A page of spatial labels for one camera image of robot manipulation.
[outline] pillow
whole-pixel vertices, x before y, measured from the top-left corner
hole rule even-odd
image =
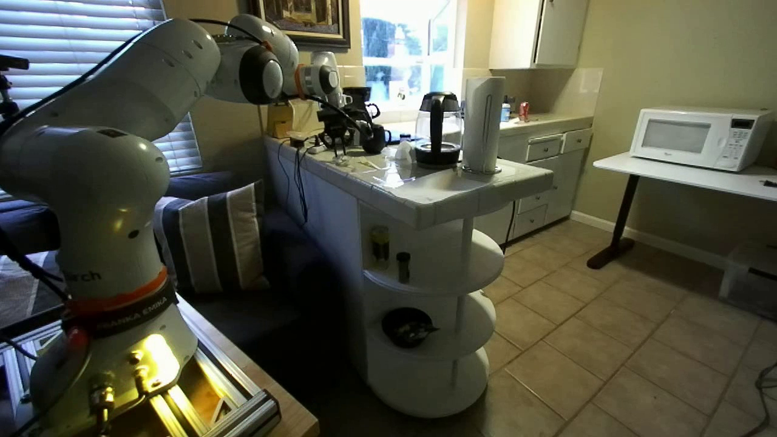
[[[181,297],[260,288],[260,207],[260,182],[155,205],[153,230]]]

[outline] tile floor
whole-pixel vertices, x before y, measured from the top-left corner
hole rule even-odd
[[[777,325],[720,303],[718,270],[645,245],[587,270],[606,240],[565,222],[508,247],[503,276],[485,288],[497,309],[487,392],[468,411],[406,417],[348,366],[299,398],[322,437],[726,437],[754,427],[752,381],[777,360]]]

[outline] white microwave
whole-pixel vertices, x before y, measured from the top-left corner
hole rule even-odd
[[[639,112],[632,155],[737,173],[752,165],[769,131],[769,112],[667,110]]]

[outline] sofa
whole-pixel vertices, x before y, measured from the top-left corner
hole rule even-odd
[[[261,193],[260,182],[233,173],[176,174],[170,179],[162,200],[168,205],[170,200],[195,205],[246,184],[258,184],[258,193]],[[246,291],[229,286],[221,291],[195,291],[181,298],[281,383],[299,383],[299,377],[310,377],[305,363],[327,358],[332,348],[340,348],[340,280],[322,251],[291,214],[266,205],[266,197],[258,197],[254,214],[260,233],[258,262],[261,264],[260,286]],[[56,216],[45,207],[21,200],[0,201],[0,228],[21,252],[59,247]],[[170,252],[164,252],[170,245],[159,240],[164,237],[158,235],[159,258],[174,271]]]

